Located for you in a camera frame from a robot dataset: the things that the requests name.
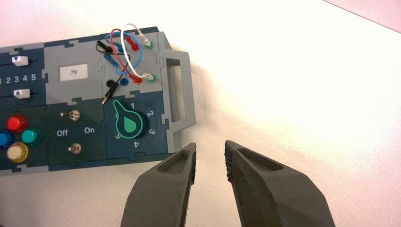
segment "green button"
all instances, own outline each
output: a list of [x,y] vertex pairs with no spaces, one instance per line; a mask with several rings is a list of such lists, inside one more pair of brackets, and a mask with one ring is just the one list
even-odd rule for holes
[[23,143],[34,146],[39,143],[42,134],[40,130],[36,127],[30,127],[23,131],[21,134],[21,140]]
[[37,134],[33,130],[25,130],[21,135],[21,140],[24,143],[31,144],[34,143],[37,139]]

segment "red wire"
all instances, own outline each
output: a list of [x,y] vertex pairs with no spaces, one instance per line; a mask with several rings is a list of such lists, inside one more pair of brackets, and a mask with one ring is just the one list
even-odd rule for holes
[[[113,44],[113,34],[114,34],[115,31],[121,31],[121,30],[118,29],[118,28],[115,28],[115,29],[112,30],[112,32],[110,33],[110,44],[111,44],[111,46],[112,46],[114,56],[117,58],[118,62],[120,63],[120,65],[121,65],[121,67],[122,67],[122,70],[123,70],[123,71],[126,70],[126,71],[128,72],[128,70],[127,70],[127,65],[124,66],[124,63],[121,61],[121,58],[120,58],[120,56],[117,54],[117,51],[115,50],[115,47],[114,47],[114,44]],[[131,73],[129,73],[129,72],[128,72],[128,75],[129,75],[130,78],[134,81],[135,84],[140,84],[140,83],[142,83],[142,79],[141,79],[141,78],[139,78],[139,77],[137,77],[137,76],[135,76],[135,75],[133,75],[133,74],[131,74]]]

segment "red terminal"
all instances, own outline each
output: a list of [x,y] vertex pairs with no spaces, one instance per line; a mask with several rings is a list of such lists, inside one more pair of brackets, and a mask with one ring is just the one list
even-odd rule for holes
[[131,73],[128,73],[128,74],[129,74],[130,78],[134,81],[134,83],[136,85],[139,85],[139,84],[142,83],[142,79],[141,78],[139,78],[139,77],[137,77],[137,76],[135,76],[135,75],[133,75]]
[[133,51],[138,51],[139,50],[139,46],[136,42],[134,42],[130,37],[127,37],[127,42],[131,45],[131,49]]
[[28,127],[28,119],[18,113],[7,120],[7,129],[14,133],[21,133]]

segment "number 2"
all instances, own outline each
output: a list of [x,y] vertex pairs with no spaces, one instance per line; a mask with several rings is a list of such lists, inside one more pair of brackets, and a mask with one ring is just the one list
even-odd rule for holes
[[154,114],[154,112],[153,112],[153,111],[149,111],[149,113],[148,113],[148,117],[152,116],[153,114]]

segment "yellow button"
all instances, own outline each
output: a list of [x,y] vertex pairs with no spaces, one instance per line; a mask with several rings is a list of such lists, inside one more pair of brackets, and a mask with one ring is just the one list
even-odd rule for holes
[[7,157],[12,162],[21,163],[28,157],[28,147],[21,142],[13,143],[7,149]]

